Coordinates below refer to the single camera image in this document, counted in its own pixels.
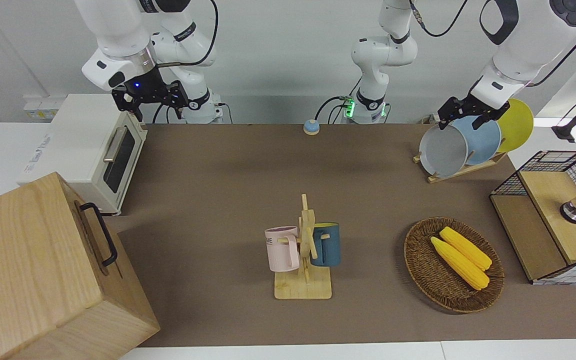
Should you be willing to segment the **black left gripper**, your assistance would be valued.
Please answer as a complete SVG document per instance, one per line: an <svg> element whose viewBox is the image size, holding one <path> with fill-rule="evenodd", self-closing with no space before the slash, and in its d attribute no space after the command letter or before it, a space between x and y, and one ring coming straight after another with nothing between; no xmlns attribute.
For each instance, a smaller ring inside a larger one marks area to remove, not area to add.
<svg viewBox="0 0 576 360"><path fill-rule="evenodd" d="M438 127L440 130L445 130L456 119L461 119L465 116L476 116L476 119L471 123L471 127L474 130L478 130L489 121L498 121L510 107L510 101L505 101L499 108L493 108L471 94L468 94L463 99L451 96L438 110Z"/></svg>

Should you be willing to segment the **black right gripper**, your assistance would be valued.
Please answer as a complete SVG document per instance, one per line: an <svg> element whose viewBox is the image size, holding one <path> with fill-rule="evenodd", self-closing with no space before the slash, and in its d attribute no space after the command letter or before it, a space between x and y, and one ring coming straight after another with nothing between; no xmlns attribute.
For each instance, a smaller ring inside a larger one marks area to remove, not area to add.
<svg viewBox="0 0 576 360"><path fill-rule="evenodd" d="M189 105L188 95L180 80L166 83L157 67L119 84L112 89L112 96L120 112L132 114L140 123L143 121L141 104L169 106L178 120L183 118L183 109Z"/></svg>

